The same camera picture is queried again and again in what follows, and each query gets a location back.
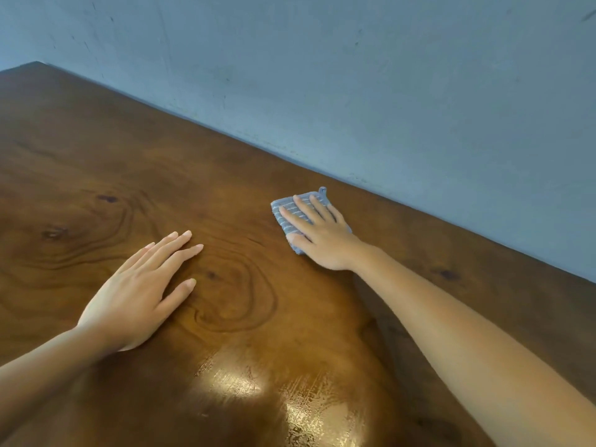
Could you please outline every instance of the brown tabletop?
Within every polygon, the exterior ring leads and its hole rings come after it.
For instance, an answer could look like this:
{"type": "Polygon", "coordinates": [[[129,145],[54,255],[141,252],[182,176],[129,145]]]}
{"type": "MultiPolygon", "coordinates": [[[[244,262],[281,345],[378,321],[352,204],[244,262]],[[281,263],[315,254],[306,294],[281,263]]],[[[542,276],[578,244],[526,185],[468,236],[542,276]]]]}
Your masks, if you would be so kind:
{"type": "Polygon", "coordinates": [[[492,445],[370,289],[288,246],[269,203],[320,186],[363,240],[596,400],[595,284],[34,63],[0,73],[0,363],[71,328],[150,241],[191,229],[205,250],[152,339],[3,445],[492,445]]]}

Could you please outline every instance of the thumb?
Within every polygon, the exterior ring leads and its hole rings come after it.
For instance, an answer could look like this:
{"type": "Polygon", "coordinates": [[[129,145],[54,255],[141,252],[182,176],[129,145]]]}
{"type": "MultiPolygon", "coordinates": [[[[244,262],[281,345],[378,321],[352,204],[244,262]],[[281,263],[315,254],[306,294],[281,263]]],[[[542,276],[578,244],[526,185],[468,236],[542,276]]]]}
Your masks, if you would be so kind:
{"type": "Polygon", "coordinates": [[[286,238],[292,246],[302,249],[307,255],[310,255],[315,245],[313,245],[304,235],[299,233],[289,233],[286,238]]]}
{"type": "Polygon", "coordinates": [[[159,312],[160,318],[165,320],[176,308],[188,298],[194,286],[197,285],[196,279],[187,279],[178,285],[172,293],[166,296],[158,305],[157,311],[159,312]]]}

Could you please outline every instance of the hand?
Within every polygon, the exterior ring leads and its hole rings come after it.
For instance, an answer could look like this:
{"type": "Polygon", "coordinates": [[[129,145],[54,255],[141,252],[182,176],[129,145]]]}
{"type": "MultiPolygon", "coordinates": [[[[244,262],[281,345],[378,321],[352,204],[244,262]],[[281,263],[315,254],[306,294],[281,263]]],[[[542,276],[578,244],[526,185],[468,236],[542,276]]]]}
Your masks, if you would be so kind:
{"type": "Polygon", "coordinates": [[[203,245],[179,250],[191,232],[174,232],[148,244],[116,270],[80,316],[78,326],[107,334],[114,351],[130,350],[145,342],[192,292],[197,281],[188,279],[163,300],[163,291],[185,260],[203,245]]]}
{"type": "Polygon", "coordinates": [[[352,269],[358,248],[365,246],[365,243],[349,232],[343,216],[335,207],[331,204],[325,207],[314,195],[311,195],[309,200],[316,211],[302,202],[298,196],[294,196],[294,203],[309,218],[312,225],[290,213],[285,207],[279,208],[281,216],[306,235],[289,233],[288,241],[325,268],[352,269]]]}

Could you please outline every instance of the gray striped rag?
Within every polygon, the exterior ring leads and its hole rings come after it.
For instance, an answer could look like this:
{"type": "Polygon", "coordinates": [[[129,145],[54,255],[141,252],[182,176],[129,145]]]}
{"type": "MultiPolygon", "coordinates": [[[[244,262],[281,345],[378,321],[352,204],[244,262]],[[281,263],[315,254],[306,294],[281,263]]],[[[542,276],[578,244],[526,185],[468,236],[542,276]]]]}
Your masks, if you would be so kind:
{"type": "MultiPolygon", "coordinates": [[[[312,206],[312,203],[310,203],[310,201],[308,199],[311,194],[314,195],[317,198],[317,200],[320,203],[322,203],[325,207],[331,203],[331,202],[329,202],[329,199],[327,199],[327,188],[325,188],[325,187],[320,187],[319,191],[310,191],[308,193],[300,194],[298,197],[306,205],[308,205],[311,209],[313,209],[315,211],[316,211],[315,207],[312,206]]],[[[294,199],[292,198],[292,196],[289,196],[289,197],[283,198],[283,199],[278,199],[277,201],[273,201],[271,203],[271,210],[273,211],[273,215],[275,216],[275,219],[277,219],[277,222],[279,223],[281,228],[284,230],[284,233],[286,235],[288,233],[299,233],[300,235],[304,235],[302,232],[300,232],[298,229],[296,229],[293,225],[288,223],[283,216],[281,216],[281,213],[279,213],[279,208],[281,206],[287,208],[287,210],[290,213],[293,213],[293,214],[301,217],[302,219],[307,220],[310,224],[312,224],[312,222],[309,220],[309,218],[304,213],[302,213],[302,211],[298,207],[296,207],[296,204],[294,203],[294,199]]],[[[352,230],[350,229],[350,226],[347,227],[347,230],[352,232],[352,230]]],[[[290,246],[292,246],[292,249],[294,249],[294,252],[296,254],[304,254],[304,251],[301,250],[300,248],[297,248],[296,246],[293,246],[291,244],[290,244],[290,246]]]]}

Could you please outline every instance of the person's left hand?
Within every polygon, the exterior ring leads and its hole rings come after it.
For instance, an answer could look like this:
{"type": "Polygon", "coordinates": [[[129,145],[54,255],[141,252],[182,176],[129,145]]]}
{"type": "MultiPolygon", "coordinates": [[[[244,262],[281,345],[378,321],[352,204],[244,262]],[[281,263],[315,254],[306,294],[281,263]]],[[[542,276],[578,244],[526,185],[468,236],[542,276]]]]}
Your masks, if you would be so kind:
{"type": "Polygon", "coordinates": [[[148,244],[116,270],[89,301],[78,326],[107,334],[114,350],[129,350],[145,342],[192,292],[195,279],[178,285],[162,299],[166,286],[185,260],[203,245],[180,248],[191,232],[174,232],[159,243],[148,244]]]}

